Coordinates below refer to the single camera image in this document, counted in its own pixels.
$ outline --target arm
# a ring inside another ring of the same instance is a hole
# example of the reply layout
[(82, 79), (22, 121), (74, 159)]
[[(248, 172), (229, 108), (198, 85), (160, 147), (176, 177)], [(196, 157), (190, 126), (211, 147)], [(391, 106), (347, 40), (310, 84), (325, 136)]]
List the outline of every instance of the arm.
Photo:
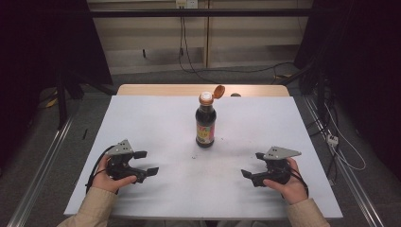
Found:
[(92, 187), (86, 194), (78, 213), (59, 224), (64, 226), (107, 226), (107, 220), (117, 200), (115, 192), (118, 188), (136, 181), (135, 176), (130, 176), (119, 181), (111, 179), (104, 169), (109, 157), (104, 156), (98, 166), (97, 174)]
[[(295, 170), (294, 173), (297, 174), (296, 172), (299, 170), (295, 160), (288, 158), (288, 162), (289, 166)], [(287, 213), (292, 226), (330, 226), (315, 201), (307, 197), (304, 185), (296, 178), (291, 176), (284, 185), (271, 180), (264, 180), (263, 183), (267, 187), (279, 191), (289, 203)]]

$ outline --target wall outlet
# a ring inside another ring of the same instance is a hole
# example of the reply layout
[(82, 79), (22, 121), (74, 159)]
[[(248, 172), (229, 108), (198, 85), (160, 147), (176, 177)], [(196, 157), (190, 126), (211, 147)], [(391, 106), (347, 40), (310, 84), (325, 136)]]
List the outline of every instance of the wall outlet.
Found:
[(176, 0), (177, 9), (197, 9), (198, 0)]
[(187, 9), (197, 9), (198, 8), (198, 0), (186, 0), (186, 8)]
[(176, 0), (177, 9), (186, 9), (186, 0)]

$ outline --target bottle label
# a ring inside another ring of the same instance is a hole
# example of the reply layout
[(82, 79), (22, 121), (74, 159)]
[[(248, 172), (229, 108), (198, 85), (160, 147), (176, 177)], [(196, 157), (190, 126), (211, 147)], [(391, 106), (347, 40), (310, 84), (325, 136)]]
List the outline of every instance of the bottle label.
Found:
[(197, 124), (197, 140), (201, 144), (210, 144), (215, 140), (215, 123), (211, 126)]

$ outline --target power strip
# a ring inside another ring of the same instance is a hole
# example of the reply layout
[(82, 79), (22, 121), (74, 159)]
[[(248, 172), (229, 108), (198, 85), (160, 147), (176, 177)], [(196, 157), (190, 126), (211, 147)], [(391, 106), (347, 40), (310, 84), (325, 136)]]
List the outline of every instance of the power strip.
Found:
[(176, 0), (177, 9), (186, 9), (186, 0)]
[(339, 138), (335, 135), (327, 134), (326, 142), (327, 142), (327, 144), (335, 147), (336, 145), (339, 144)]

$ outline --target dark liquid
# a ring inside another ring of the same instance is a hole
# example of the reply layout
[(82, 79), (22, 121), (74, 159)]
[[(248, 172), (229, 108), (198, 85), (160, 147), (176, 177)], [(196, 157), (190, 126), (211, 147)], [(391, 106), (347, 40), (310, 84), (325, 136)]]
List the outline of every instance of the dark liquid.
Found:
[[(197, 119), (197, 124), (203, 127), (210, 127), (215, 124), (216, 121), (216, 111), (213, 109), (213, 106), (202, 106), (197, 109), (195, 113), (195, 118)], [(197, 136), (196, 141), (197, 144), (201, 148), (210, 148), (212, 147), (213, 143), (215, 143), (215, 138), (211, 138), (212, 141), (208, 143), (201, 143), (199, 140), (200, 138)]]

